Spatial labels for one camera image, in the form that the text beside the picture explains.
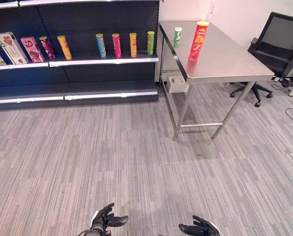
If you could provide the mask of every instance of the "office chair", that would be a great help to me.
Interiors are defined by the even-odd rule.
[[[276,77],[285,80],[293,69],[293,17],[271,12],[259,39],[252,40],[248,52],[272,70]],[[242,91],[245,86],[233,91],[230,97],[235,97],[235,93]],[[271,90],[255,83],[252,91],[258,100],[256,107],[261,102],[258,90],[268,92],[267,98],[272,97]]]

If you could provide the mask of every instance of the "striped carpet floor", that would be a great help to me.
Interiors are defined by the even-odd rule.
[[[196,86],[185,122],[221,121],[235,88]],[[111,202],[130,217],[114,236],[181,236],[193,214],[224,236],[293,236],[293,98],[274,90],[255,108],[250,93],[215,140],[205,127],[175,142],[159,91],[158,102],[0,111],[0,236],[75,236]]]

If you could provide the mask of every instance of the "shelving unit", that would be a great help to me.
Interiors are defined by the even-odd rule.
[[[159,59],[156,54],[148,56],[146,48],[147,31],[157,32],[158,10],[158,0],[0,3],[0,32],[12,31],[18,41],[46,35],[56,55],[56,60],[44,63],[12,65],[6,60],[8,65],[0,66],[0,109],[156,101],[154,72]],[[71,19],[73,15],[82,17]],[[106,59],[99,56],[98,32],[104,34]],[[120,59],[114,56],[114,32],[120,33]],[[130,56],[129,32],[138,35],[136,58]],[[56,39],[60,34],[66,36],[72,60],[63,56]],[[1,47],[0,54],[8,59]]]

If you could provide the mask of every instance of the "pink chips can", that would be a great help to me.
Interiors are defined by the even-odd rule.
[[[113,41],[113,47],[115,50],[116,58],[120,58],[121,55],[121,47],[120,47],[120,36],[118,33],[112,34],[112,41]]]

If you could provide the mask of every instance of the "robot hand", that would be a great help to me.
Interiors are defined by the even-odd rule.
[[[180,230],[193,236],[220,236],[219,229],[211,222],[208,222],[196,215],[193,215],[194,225],[183,225],[179,224]]]
[[[119,227],[127,223],[128,216],[114,216],[114,214],[109,214],[112,211],[114,203],[105,206],[103,209],[96,211],[92,218],[92,225],[89,230],[84,234],[84,236],[106,236],[110,235],[106,231],[107,227]]]

